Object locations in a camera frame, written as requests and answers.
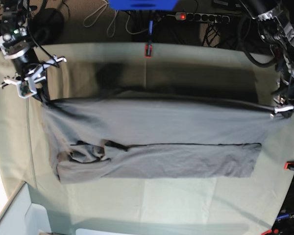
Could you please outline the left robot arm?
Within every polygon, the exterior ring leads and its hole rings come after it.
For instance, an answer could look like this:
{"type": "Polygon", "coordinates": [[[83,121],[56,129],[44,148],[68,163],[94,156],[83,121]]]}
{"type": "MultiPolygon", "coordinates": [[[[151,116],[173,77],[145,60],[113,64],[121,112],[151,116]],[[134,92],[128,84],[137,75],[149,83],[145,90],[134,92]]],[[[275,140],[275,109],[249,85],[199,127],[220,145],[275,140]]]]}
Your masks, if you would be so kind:
{"type": "Polygon", "coordinates": [[[272,92],[277,106],[271,115],[290,118],[294,113],[294,28],[276,0],[242,0],[240,5],[245,14],[237,27],[239,47],[254,65],[260,68],[275,66],[280,80],[278,89],[272,92]],[[266,63],[257,61],[245,47],[242,30],[247,19],[257,22],[259,36],[270,47],[273,58],[266,63]]]}

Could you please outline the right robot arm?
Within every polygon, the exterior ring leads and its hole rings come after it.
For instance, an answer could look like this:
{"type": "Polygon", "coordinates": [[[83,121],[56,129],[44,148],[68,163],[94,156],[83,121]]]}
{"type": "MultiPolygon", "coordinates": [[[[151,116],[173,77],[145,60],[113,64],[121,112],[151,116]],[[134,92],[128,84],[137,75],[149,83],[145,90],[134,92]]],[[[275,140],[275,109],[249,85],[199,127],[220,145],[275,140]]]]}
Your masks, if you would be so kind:
{"type": "Polygon", "coordinates": [[[65,57],[50,55],[31,32],[32,6],[28,0],[1,0],[3,13],[0,21],[0,50],[16,70],[6,76],[0,88],[14,86],[20,98],[30,97],[42,102],[50,101],[48,90],[49,67],[59,68],[65,57]]]}

